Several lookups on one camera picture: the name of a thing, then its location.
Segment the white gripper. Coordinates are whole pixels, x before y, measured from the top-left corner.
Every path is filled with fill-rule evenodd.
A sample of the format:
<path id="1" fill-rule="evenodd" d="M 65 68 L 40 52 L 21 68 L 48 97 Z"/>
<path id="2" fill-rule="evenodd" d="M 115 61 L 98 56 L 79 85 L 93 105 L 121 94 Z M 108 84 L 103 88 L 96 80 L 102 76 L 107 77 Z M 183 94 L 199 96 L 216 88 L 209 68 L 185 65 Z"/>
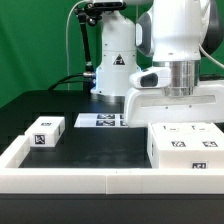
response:
<path id="1" fill-rule="evenodd" d="M 129 127 L 161 122 L 224 123 L 224 80 L 200 82 L 189 96 L 131 88 L 125 98 L 124 119 Z"/>

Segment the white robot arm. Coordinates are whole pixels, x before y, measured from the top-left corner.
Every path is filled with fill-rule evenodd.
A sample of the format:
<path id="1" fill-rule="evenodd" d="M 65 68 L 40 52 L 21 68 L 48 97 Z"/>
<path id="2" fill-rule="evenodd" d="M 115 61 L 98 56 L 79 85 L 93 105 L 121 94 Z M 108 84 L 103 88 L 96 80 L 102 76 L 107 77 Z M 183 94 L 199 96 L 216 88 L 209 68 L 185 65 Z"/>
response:
<path id="1" fill-rule="evenodd" d="M 223 39 L 216 0 L 90 0 L 103 13 L 103 59 L 92 92 L 122 97 L 130 127 L 224 122 L 224 80 L 200 62 Z"/>

